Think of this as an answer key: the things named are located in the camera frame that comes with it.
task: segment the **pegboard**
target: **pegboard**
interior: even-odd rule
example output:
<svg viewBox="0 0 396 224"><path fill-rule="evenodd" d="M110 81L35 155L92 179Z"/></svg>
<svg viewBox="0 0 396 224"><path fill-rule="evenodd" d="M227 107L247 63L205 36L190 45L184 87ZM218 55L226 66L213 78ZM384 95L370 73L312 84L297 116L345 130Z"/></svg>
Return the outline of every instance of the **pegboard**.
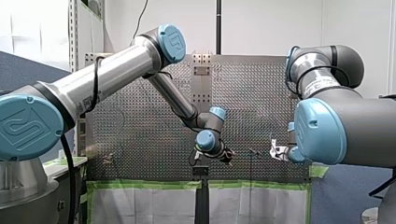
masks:
<svg viewBox="0 0 396 224"><path fill-rule="evenodd" d="M270 158L270 137L287 144L295 100L284 86L285 57L211 55L211 104L225 108L224 142L237 155L233 166L210 162L210 179L305 182L307 166ZM167 67L188 99L196 59ZM105 99L87 116L88 178L191 180L188 157L195 133L183 127L151 84L139 78ZM260 151L251 155L249 149Z"/></svg>

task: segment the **robotic arm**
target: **robotic arm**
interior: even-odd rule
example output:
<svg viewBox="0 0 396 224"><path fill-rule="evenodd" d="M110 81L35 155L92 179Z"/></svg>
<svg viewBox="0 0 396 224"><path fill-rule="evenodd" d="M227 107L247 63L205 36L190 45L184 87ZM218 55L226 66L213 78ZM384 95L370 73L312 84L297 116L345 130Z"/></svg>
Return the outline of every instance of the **robotic arm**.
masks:
<svg viewBox="0 0 396 224"><path fill-rule="evenodd" d="M164 25L103 59L99 69L91 65L53 83L37 82L1 97L0 160L26 161L46 153L75 126L79 115L144 77L188 127L200 129L195 148L229 162L232 152L220 140L225 110L212 107L209 113L199 114L172 79L159 73L165 66L181 62L185 53L181 32L176 26Z"/></svg>
<svg viewBox="0 0 396 224"><path fill-rule="evenodd" d="M289 125L287 160L396 165L396 102L364 99L354 91L363 70L359 54L345 46L290 51L286 79L302 101Z"/></svg>

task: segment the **black cable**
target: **black cable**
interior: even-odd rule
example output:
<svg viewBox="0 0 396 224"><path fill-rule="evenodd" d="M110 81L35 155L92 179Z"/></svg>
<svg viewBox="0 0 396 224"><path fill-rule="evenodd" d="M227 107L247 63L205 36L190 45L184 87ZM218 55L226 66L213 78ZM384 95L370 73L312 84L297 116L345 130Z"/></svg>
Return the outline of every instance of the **black cable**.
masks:
<svg viewBox="0 0 396 224"><path fill-rule="evenodd" d="M0 91L0 95L6 95L12 93L12 91Z"/></svg>
<svg viewBox="0 0 396 224"><path fill-rule="evenodd" d="M332 65L314 66L314 67L311 67L311 68L307 69L306 71L304 71L304 72L299 76L299 78L297 79L297 82L296 82L296 95L300 98L300 100L303 99L303 96L301 95L300 90L299 90L299 86L300 86L301 80L302 80L303 77L305 77L308 73L310 73L310 72L312 72L312 71L314 71L314 70L321 69L321 68L331 68L331 69L334 69L335 71L339 71L339 72L340 72L341 74L343 74L344 77L346 78L346 85L347 85L347 86L350 85L349 76L347 75L346 71L344 71L344 69L339 68L339 67L336 67L336 66L332 66Z"/></svg>
<svg viewBox="0 0 396 224"><path fill-rule="evenodd" d="M166 74L167 76L169 76L169 77L173 80L172 75L171 75L170 73L168 73L168 72L160 71L160 72L158 72L158 73Z"/></svg>
<svg viewBox="0 0 396 224"><path fill-rule="evenodd" d="M64 155L66 156L67 160L67 167L69 169L69 178L70 178L70 210L69 210L69 218L68 224L75 223L75 213L76 213L76 171L73 163L72 152L70 151L69 144L67 143L67 139L62 134L61 136L61 143L64 148Z"/></svg>
<svg viewBox="0 0 396 224"><path fill-rule="evenodd" d="M382 190L386 189L387 187L389 187L391 184L393 184L396 181L396 175L394 175L393 177L391 177L389 180L387 180L385 183L383 183L381 186L379 186L378 188L372 190L369 193L370 197L373 198L377 198L377 199L383 199L382 197L379 196L375 196L377 193L381 192Z"/></svg>
<svg viewBox="0 0 396 224"><path fill-rule="evenodd" d="M139 19L137 20L136 30L134 31L134 37L132 37L132 41L131 41L130 46L134 42L134 38L136 37L137 32L139 31L140 21L142 20L143 14L145 14L146 8L148 7L148 3L149 3L149 0L146 0L145 6L143 7L142 12L140 13Z"/></svg>
<svg viewBox="0 0 396 224"><path fill-rule="evenodd" d="M98 87L98 81L99 81L99 76L98 76L98 69L99 69L99 60L103 60L105 57L103 56L98 56L95 59L95 67L93 68L93 96L92 96L92 102L90 108L86 111L86 113L89 113L93 111L96 107L96 104L98 102L98 94L99 94L99 87Z"/></svg>

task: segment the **logo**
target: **logo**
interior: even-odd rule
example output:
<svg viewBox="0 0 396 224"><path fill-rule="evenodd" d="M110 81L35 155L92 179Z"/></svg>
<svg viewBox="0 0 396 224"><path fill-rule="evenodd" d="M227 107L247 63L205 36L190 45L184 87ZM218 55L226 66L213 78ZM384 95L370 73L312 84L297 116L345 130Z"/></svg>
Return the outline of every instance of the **logo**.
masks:
<svg viewBox="0 0 396 224"><path fill-rule="evenodd" d="M175 49L183 49L183 41L181 40L180 35L178 32L174 32L171 35L169 35L169 41L172 45L172 47L175 47Z"/></svg>
<svg viewBox="0 0 396 224"><path fill-rule="evenodd" d="M17 150L23 150L50 133L50 128L33 108L26 108L1 120L0 134Z"/></svg>

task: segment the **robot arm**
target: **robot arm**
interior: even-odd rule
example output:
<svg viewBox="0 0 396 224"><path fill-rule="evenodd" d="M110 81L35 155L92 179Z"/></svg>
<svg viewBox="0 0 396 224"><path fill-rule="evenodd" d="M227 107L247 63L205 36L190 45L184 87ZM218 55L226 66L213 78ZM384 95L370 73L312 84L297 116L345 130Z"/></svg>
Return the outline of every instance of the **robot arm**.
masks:
<svg viewBox="0 0 396 224"><path fill-rule="evenodd" d="M75 126L79 115L95 105L93 99L99 103L139 77L148 78L186 125L201 130L196 148L206 156L230 160L230 150L219 138L225 111L212 107L210 113L199 114L172 79L159 73L165 66L181 62L185 53L181 32L176 26L164 25L103 59L98 71L91 65L53 83L37 82L1 97L0 160L25 161L46 153Z"/></svg>
<svg viewBox="0 0 396 224"><path fill-rule="evenodd" d="M364 99L353 90L363 78L356 51L344 46L294 48L286 78L302 99L290 124L289 161L396 165L396 102Z"/></svg>

